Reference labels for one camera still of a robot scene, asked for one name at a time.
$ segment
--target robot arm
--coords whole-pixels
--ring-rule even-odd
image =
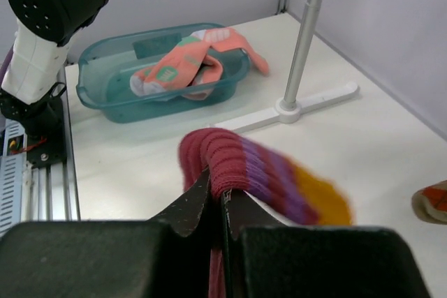
[[[18,23],[13,58],[0,90],[0,109],[32,137],[60,126],[52,111],[59,69],[83,28],[108,0],[9,0]]]

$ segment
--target sock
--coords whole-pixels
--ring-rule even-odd
[[[179,146],[188,190],[207,166],[212,197],[230,189],[246,191],[300,225],[351,225],[351,211],[334,186],[291,159],[220,128],[189,133]],[[224,298],[221,251],[210,261],[209,298]]]
[[[420,220],[447,224],[447,181],[419,190],[412,197],[411,204]]]
[[[157,64],[135,72],[129,82],[131,91],[137,96],[147,96],[218,82],[224,73],[224,67],[218,59],[208,54],[210,48],[220,53],[242,49],[262,74],[269,73],[267,61],[236,30],[205,29],[183,38]],[[212,91],[213,88],[195,91],[184,94],[183,97],[204,100]],[[175,96],[160,98],[159,101],[172,98]]]

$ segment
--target knitted fabric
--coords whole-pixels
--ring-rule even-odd
[[[411,198],[411,206],[420,220],[447,225],[447,181],[416,192]]]
[[[327,181],[313,176],[291,159],[220,128],[189,133],[179,147],[188,190],[207,166],[211,193],[246,191],[299,225],[350,225],[347,201]],[[224,298],[221,251],[213,250],[210,298]]]

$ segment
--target pole stand base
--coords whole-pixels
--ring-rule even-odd
[[[328,91],[315,94],[297,101],[293,110],[285,110],[282,107],[283,99],[280,98],[274,107],[258,112],[246,114],[242,117],[219,122],[210,127],[224,128],[236,133],[244,133],[257,128],[269,126],[277,122],[293,124],[299,120],[302,114],[320,110],[355,97],[360,87],[355,82],[349,82],[343,87],[337,87]]]

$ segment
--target red sock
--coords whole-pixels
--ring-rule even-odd
[[[313,177],[288,158],[220,128],[189,133],[180,144],[184,190],[208,166],[211,193],[246,191],[300,225],[351,223],[348,205],[331,184]],[[221,251],[212,251],[210,298],[224,298]]]

